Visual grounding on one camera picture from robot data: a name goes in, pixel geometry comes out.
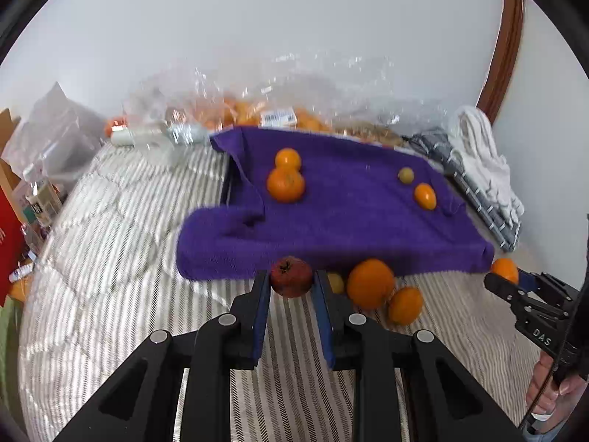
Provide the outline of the person's right hand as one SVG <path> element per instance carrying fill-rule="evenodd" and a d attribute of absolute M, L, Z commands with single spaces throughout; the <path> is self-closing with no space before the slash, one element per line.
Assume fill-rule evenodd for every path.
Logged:
<path fill-rule="evenodd" d="M 571 415 L 587 387 L 587 382 L 574 374 L 564 379 L 559 385 L 550 380 L 542 389 L 542 383 L 549 375 L 552 363 L 553 359 L 548 354 L 540 353 L 539 360 L 533 368 L 525 398 L 526 405 L 530 408 L 532 402 L 538 397 L 537 403 L 532 408 L 533 414 L 549 415 L 547 420 L 533 424 L 534 429 L 541 434 L 556 428 Z"/>

